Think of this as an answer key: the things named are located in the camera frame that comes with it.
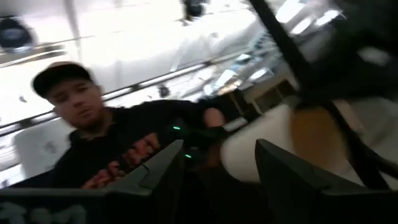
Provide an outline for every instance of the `black hoodie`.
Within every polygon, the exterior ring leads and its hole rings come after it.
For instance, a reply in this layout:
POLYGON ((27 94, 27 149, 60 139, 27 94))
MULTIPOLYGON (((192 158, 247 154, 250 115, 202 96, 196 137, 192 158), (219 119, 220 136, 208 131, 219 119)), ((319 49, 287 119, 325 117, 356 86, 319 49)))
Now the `black hoodie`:
POLYGON ((109 108, 113 123, 106 136, 86 140, 76 131, 70 134, 71 147, 53 170, 53 187, 95 189, 117 180, 136 167, 131 161, 144 162, 156 153, 139 155, 132 147, 134 142, 176 118, 193 128, 204 128, 203 112, 209 107, 204 102, 159 100, 132 108, 109 108))

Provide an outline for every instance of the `railing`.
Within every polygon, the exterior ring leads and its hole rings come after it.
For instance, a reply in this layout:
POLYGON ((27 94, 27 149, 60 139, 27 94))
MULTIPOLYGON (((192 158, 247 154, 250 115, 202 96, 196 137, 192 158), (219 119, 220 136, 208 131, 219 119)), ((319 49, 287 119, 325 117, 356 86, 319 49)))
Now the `railing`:
MULTIPOLYGON (((238 57, 241 54, 249 54, 250 52, 252 52, 252 49, 240 50, 240 51, 237 51, 237 52, 234 52, 234 53, 231 53, 228 55, 224 55, 224 56, 221 56, 218 58, 205 60, 202 63, 199 63, 197 65, 194 65, 194 66, 191 66, 188 68, 183 68, 176 72, 170 72, 170 73, 163 74, 163 75, 161 75, 157 78, 153 78, 151 80, 147 80, 147 81, 144 81, 141 83, 136 83, 133 85, 126 86, 124 88, 120 88, 118 90, 114 90, 114 91, 109 92, 103 96, 104 101, 113 100, 115 98, 119 98, 121 96, 125 96, 125 95, 134 93, 136 91, 139 91, 139 90, 151 87, 151 86, 159 85, 159 84, 169 81, 171 79, 178 78, 178 77, 187 75, 192 72, 197 72, 206 67, 234 59, 235 57, 238 57)), ((45 113, 41 113, 41 114, 38 114, 35 116, 31 116, 31 117, 19 120, 19 121, 15 121, 15 122, 12 122, 9 124, 2 125, 2 126, 0 126, 0 137, 14 133, 16 131, 23 130, 25 128, 29 128, 32 126, 36 126, 38 124, 42 124, 47 121, 51 121, 55 118, 58 118, 58 116, 56 116, 52 111, 48 111, 45 113)))

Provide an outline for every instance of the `baseball cap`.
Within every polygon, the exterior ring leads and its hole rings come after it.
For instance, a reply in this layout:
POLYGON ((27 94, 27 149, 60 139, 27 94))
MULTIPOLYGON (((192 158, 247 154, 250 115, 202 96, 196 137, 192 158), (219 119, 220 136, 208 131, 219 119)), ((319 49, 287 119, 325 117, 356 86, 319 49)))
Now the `baseball cap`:
POLYGON ((71 79, 84 79, 93 82, 89 71, 83 66, 74 62, 55 62, 36 75, 32 87, 39 96, 45 98, 55 85, 71 79))

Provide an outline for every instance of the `man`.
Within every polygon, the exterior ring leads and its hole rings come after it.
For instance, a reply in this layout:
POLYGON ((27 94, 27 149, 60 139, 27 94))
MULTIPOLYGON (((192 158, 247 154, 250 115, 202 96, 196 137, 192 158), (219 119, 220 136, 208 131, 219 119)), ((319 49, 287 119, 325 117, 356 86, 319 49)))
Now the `man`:
POLYGON ((107 108, 89 72, 70 62, 53 63, 40 72, 33 88, 76 128, 69 136, 70 149, 53 170, 54 187, 98 189, 124 177, 165 147, 159 145, 156 132, 176 118, 195 128, 224 123, 219 110, 189 101, 107 108))

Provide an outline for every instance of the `black cap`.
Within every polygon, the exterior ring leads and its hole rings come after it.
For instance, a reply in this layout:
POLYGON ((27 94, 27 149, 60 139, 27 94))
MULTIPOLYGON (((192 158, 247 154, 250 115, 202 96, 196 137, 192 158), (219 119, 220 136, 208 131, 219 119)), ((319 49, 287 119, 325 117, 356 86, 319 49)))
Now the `black cap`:
POLYGON ((45 98, 55 85, 76 78, 93 82, 88 70, 81 65, 73 62, 55 62, 36 75, 32 86, 39 96, 45 98))

